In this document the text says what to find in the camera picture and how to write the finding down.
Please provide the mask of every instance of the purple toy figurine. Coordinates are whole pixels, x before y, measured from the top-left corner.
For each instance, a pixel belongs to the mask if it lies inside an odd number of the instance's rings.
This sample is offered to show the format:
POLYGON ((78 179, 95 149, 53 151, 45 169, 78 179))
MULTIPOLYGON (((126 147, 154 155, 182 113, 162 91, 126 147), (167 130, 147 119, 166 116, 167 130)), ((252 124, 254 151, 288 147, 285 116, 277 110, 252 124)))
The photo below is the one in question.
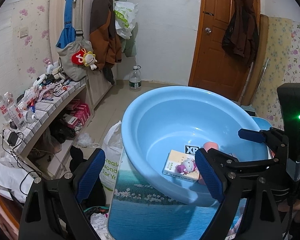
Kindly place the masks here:
POLYGON ((186 175, 195 171, 197 165, 194 162, 194 159, 185 159, 180 165, 176 166, 176 170, 181 175, 186 175))

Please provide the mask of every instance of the person's hand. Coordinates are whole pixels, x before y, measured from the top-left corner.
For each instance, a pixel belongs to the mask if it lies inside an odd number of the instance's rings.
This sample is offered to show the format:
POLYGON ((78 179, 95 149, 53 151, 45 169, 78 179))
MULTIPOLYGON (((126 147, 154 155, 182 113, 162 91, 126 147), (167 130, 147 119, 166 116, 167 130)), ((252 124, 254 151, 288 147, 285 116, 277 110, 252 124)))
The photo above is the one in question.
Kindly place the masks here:
MULTIPOLYGON (((289 206, 287 201, 283 201, 282 203, 279 204, 278 210, 282 212, 289 212, 289 206)), ((294 217, 294 221, 296 223, 300 223, 300 200, 296 200, 295 204, 293 205, 293 211, 298 211, 297 214, 294 217)))

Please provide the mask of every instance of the bottle label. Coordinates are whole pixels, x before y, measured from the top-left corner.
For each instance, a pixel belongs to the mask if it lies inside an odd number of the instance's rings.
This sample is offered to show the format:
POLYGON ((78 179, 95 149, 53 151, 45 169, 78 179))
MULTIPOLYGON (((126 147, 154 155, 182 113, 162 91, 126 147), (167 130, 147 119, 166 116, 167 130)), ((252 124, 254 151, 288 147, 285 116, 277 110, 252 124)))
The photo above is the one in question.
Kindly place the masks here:
POLYGON ((7 112, 8 112, 8 110, 7 110, 7 108, 5 107, 3 101, 0 102, 0 111, 1 111, 1 113, 2 113, 3 115, 6 115, 7 112))
POLYGON ((18 121, 18 124, 22 122, 23 115, 20 113, 20 110, 18 109, 16 104, 13 104, 13 106, 9 107, 8 112, 14 122, 18 121))
POLYGON ((130 82, 129 81, 129 86, 131 88, 138 88, 138 87, 141 87, 141 81, 140 82, 130 82))

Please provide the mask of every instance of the brown door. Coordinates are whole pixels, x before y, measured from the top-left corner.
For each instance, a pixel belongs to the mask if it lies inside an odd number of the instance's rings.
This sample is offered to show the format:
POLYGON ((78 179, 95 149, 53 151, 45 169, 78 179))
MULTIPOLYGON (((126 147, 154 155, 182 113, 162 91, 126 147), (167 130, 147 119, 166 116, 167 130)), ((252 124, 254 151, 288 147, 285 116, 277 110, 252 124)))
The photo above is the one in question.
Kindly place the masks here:
MULTIPOLYGON (((254 0, 257 23, 260 0, 254 0)), ((234 13, 234 0, 202 0, 189 85, 239 100, 249 68, 228 56, 221 42, 234 13)))

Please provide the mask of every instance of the red heart pendant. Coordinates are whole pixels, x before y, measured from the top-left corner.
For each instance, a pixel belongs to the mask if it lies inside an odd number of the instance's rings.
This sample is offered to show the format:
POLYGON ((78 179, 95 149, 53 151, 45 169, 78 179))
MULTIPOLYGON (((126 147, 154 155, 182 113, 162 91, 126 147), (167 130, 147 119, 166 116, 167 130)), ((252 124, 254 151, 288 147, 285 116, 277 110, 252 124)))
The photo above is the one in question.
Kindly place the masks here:
POLYGON ((83 65, 83 54, 84 51, 79 50, 77 53, 74 53, 71 57, 71 61, 77 65, 83 65))

